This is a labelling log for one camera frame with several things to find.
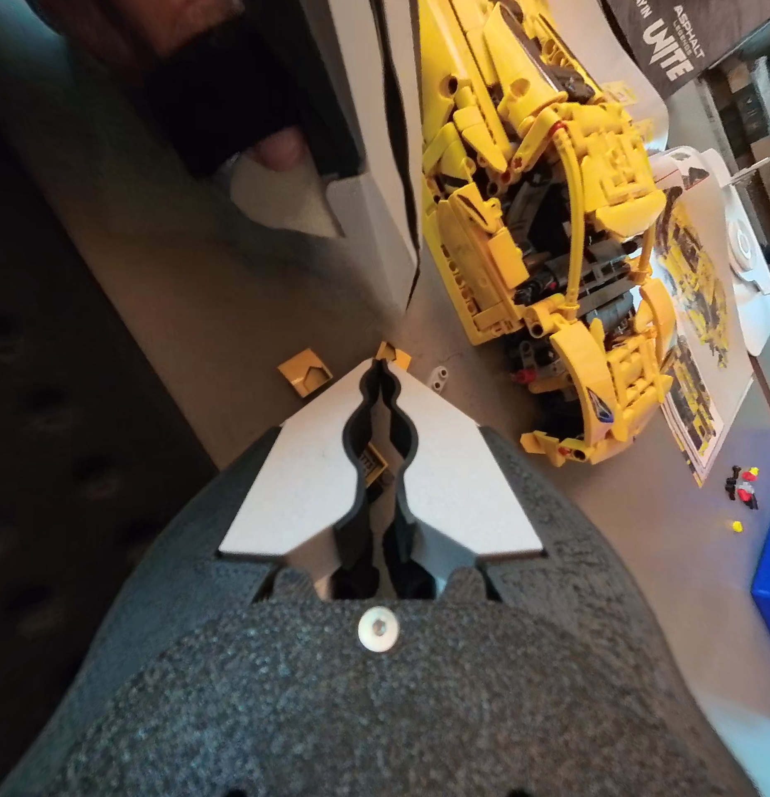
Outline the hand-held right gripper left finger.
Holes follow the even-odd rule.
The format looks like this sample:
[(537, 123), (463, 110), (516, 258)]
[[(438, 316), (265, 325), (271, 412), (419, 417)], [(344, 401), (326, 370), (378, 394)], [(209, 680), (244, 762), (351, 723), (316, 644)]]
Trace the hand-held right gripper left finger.
[(276, 430), (218, 553), (308, 573), (328, 589), (371, 540), (365, 452), (381, 364), (366, 359)]

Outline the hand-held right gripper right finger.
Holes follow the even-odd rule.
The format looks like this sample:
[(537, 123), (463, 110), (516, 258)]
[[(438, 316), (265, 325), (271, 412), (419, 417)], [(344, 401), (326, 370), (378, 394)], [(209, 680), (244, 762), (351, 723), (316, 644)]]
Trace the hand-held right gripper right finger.
[(482, 427), (394, 364), (383, 366), (395, 479), (398, 560), (433, 590), (456, 570), (542, 557), (545, 548)]

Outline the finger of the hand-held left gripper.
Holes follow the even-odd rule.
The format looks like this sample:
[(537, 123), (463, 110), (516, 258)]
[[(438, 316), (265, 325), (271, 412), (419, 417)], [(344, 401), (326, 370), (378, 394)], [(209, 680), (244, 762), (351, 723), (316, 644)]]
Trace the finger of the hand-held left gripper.
[(406, 148), (403, 160), (406, 166), (407, 185), (410, 187), (406, 205), (410, 212), (410, 235), (413, 239), (418, 261), (420, 261), (422, 244), (420, 220), (422, 133), (418, 39), (418, 3), (390, 1), (390, 53), (394, 62), (394, 72), (398, 79), (401, 98), (401, 116), (403, 121), (401, 138)]
[(330, 1), (344, 76), (362, 140), (362, 172), (330, 184), (328, 199), (359, 251), (364, 277), (382, 308), (402, 315), (419, 277), (406, 200), (403, 121), (390, 53), (390, 1)]

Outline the yellow and black brick assembly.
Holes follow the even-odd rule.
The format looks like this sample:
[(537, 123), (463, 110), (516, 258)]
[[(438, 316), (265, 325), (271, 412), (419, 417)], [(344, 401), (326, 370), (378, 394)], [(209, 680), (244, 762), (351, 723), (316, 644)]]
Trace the yellow and black brick assembly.
[(389, 487), (394, 479), (390, 464), (376, 446), (369, 442), (359, 455), (368, 493)]

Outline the yellow toy brick car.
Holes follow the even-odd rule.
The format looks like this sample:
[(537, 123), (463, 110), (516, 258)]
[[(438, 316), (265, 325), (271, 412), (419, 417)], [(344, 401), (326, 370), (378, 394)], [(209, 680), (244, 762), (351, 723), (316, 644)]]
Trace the yellow toy brick car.
[(418, 3), (423, 230), (474, 345), (501, 338), (543, 417), (521, 446), (598, 464), (668, 397), (666, 198), (640, 129), (547, 2)]

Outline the yellow hollow slope brick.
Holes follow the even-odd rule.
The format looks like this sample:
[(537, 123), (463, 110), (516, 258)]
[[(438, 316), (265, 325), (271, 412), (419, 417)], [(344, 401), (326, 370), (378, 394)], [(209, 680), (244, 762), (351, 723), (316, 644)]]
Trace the yellow hollow slope brick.
[(307, 399), (330, 384), (333, 375), (320, 356), (307, 348), (277, 367), (301, 399)]

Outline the grey desk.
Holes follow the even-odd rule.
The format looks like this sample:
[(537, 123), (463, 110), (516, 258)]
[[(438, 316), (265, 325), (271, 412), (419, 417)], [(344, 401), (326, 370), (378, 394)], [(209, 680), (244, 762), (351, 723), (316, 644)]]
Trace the grey desk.
[[(390, 340), (420, 379), (445, 364), (444, 397), (504, 437), (531, 421), (499, 347), (469, 344), (431, 264), (386, 327), (350, 283), (340, 242), (260, 228), (193, 181), (24, 2), (0, 2), (0, 125), (215, 465), (299, 407), (276, 368), (305, 347), (340, 377)], [(770, 525), (758, 383), (701, 488), (659, 413), (600, 465), (531, 461), (620, 553), (710, 722), (770, 795), (770, 635), (750, 597)], [(759, 468), (758, 510), (728, 498), (733, 465)]]

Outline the person's left hand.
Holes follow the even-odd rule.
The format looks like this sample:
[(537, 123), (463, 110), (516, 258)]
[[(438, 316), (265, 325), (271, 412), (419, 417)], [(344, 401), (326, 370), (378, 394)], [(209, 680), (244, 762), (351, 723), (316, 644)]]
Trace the person's left hand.
[(29, 2), (116, 77), (197, 178), (243, 151), (273, 171), (308, 149), (271, 48), (244, 2)]

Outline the small printed leaflet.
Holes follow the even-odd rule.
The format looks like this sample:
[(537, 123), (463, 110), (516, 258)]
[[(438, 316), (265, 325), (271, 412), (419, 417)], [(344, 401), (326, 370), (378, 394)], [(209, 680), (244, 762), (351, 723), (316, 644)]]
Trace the small printed leaflet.
[(664, 373), (672, 384), (661, 410), (689, 472), (702, 487), (724, 441), (725, 424), (684, 336), (671, 347)]

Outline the model car set box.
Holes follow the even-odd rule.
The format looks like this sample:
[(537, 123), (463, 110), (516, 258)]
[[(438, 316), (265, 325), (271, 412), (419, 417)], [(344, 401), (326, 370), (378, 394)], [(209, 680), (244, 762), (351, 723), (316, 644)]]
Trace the model car set box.
[(643, 75), (664, 100), (738, 41), (732, 2), (601, 2)]

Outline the pile of small bricks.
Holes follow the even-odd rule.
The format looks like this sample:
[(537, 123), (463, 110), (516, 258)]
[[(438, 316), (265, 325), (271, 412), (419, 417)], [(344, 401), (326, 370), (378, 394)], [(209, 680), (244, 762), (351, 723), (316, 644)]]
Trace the pile of small bricks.
[(759, 468), (752, 466), (743, 468), (733, 465), (731, 474), (724, 483), (725, 492), (731, 501), (740, 501), (750, 510), (758, 510), (755, 487), (758, 482)]

